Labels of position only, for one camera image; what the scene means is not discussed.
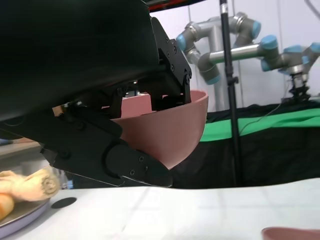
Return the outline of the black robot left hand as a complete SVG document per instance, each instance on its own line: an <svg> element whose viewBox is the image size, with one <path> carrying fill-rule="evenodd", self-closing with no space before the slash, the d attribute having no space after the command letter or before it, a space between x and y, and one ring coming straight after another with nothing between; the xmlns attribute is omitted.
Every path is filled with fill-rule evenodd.
<svg viewBox="0 0 320 240"><path fill-rule="evenodd" d="M0 137L25 137L57 169L115 187L170 187L167 167L121 139L129 84L153 111L191 102L191 68L142 0L3 0Z"/></svg>

